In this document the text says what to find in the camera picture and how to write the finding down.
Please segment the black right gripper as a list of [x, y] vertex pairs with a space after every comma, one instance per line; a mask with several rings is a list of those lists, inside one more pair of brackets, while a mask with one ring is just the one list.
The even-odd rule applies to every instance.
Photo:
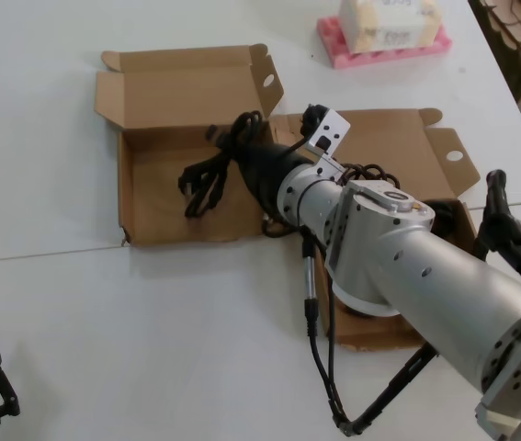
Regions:
[[268, 215], [279, 215], [277, 194], [286, 176], [296, 167], [311, 164], [300, 153], [284, 156], [287, 148], [281, 144], [250, 144], [241, 150], [242, 127], [233, 124], [228, 130], [211, 125], [205, 135], [218, 152], [216, 159], [236, 159], [247, 189]]

